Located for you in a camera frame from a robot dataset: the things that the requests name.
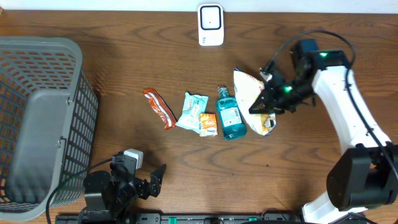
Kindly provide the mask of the yellow tissue pack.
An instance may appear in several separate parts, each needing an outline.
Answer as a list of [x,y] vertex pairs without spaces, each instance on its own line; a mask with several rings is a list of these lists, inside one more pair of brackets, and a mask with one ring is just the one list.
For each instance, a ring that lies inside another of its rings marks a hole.
[[233,78],[235,98],[245,122],[254,132],[262,136],[270,135],[277,125],[275,114],[249,113],[249,108],[264,89],[264,83],[239,68],[234,69]]

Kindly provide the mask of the blue mouthwash bottle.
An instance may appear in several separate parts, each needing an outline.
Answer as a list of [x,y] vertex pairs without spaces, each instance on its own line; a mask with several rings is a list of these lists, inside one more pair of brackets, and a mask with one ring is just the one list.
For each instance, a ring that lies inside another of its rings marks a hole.
[[220,117],[224,138],[233,140],[244,137],[247,129],[235,97],[229,94],[225,86],[218,86],[217,91],[219,100],[216,102],[216,110]]

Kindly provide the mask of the orange small tissue packet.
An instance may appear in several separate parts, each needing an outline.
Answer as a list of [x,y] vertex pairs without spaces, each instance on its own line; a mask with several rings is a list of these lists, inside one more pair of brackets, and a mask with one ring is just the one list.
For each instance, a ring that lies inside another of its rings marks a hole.
[[199,130],[201,137],[210,137],[218,135],[216,115],[211,113],[202,113],[198,117]]

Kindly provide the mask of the orange snack bar wrapper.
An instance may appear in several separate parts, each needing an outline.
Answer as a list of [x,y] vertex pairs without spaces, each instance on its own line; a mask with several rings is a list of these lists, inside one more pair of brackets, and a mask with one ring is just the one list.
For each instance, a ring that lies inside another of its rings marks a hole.
[[154,88],[148,88],[142,93],[147,98],[154,112],[157,113],[164,122],[165,129],[174,128],[177,124],[177,120],[172,113],[172,110],[166,104],[164,99],[158,94],[158,92]]

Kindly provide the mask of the teal wet wipes pack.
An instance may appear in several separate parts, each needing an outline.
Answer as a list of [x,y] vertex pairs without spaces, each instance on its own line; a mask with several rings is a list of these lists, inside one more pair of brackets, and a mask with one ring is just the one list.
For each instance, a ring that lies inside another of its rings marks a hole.
[[200,133],[199,115],[204,113],[208,103],[208,97],[202,95],[191,95],[185,93],[182,115],[178,119],[176,126]]

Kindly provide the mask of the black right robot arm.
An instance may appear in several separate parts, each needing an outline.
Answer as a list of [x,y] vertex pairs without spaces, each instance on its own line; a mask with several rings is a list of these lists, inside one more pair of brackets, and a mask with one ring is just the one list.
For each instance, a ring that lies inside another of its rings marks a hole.
[[397,145],[376,123],[340,50],[320,50],[315,40],[298,41],[290,51],[295,78],[287,82],[274,61],[261,69],[263,91],[251,114],[294,112],[318,96],[334,125],[341,157],[326,178],[326,191],[302,207],[307,223],[336,223],[389,205],[397,198]]

